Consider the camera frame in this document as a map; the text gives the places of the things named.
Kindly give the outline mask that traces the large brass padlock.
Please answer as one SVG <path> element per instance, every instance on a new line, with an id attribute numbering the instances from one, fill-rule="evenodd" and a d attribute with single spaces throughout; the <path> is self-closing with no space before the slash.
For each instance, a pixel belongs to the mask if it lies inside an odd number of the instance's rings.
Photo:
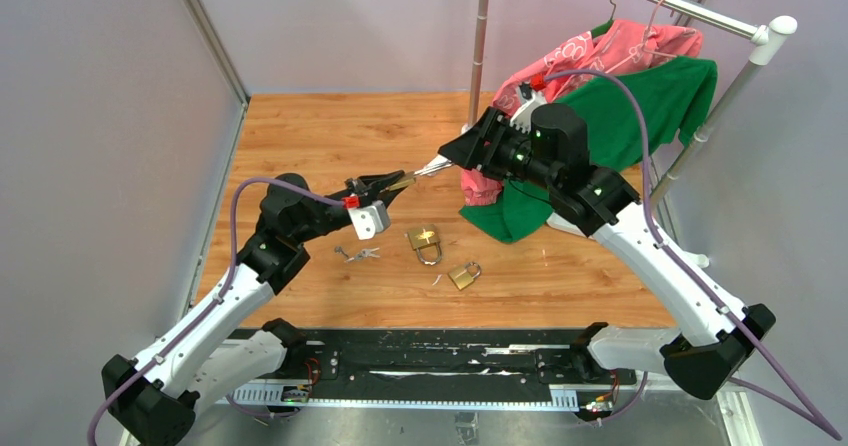
<path id="1" fill-rule="evenodd" d="M 467 262 L 448 272 L 447 276 L 459 290 L 471 286 L 482 274 L 482 267 L 477 262 Z"/>

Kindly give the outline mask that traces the small brass padlock with key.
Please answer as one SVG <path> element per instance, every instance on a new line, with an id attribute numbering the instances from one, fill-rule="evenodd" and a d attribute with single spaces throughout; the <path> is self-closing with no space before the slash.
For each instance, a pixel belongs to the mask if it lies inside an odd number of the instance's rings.
<path id="1" fill-rule="evenodd" d="M 431 161 L 429 161 L 422 168 L 405 173 L 400 179 L 392 183 L 386 188 L 387 192 L 394 192 L 404 189 L 416 182 L 419 177 L 428 176 L 432 177 L 443 171 L 445 169 L 451 168 L 454 166 L 454 163 L 449 159 L 445 158 L 442 155 L 436 155 Z"/>

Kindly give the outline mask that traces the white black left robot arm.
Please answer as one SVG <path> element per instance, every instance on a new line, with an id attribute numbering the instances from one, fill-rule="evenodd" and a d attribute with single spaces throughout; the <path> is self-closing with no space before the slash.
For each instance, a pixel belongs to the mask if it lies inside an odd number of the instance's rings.
<path id="1" fill-rule="evenodd" d="M 272 372 L 298 377 L 306 339 L 285 320 L 268 322 L 238 348 L 218 348 L 301 272 L 310 259 L 306 242 L 348 226 L 361 240 L 384 232 L 388 208 L 411 177 L 402 170 L 360 176 L 329 195 L 311 191 L 293 173 L 243 181 L 232 214 L 245 189 L 267 188 L 254 232 L 239 243 L 230 230 L 225 273 L 175 326 L 134 356 L 117 354 L 103 366 L 105 399 L 90 420 L 87 443 L 96 444 L 97 428 L 110 415 L 142 445 L 177 445 L 203 413 L 248 381 Z"/>

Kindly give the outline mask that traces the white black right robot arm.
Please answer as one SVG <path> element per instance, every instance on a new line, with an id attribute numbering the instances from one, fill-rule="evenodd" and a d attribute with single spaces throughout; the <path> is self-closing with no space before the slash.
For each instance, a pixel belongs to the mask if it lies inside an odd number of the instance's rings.
<path id="1" fill-rule="evenodd" d="M 591 162 L 587 125 L 569 106 L 536 108 L 527 133 L 489 107 L 438 153 L 486 178 L 544 189 L 557 215 L 626 264 L 674 318 L 665 329 L 588 326 L 570 347 L 580 381 L 596 383 L 613 369 L 641 370 L 711 399 L 774 326 L 767 306 L 744 304 L 683 257 L 620 173 Z"/>

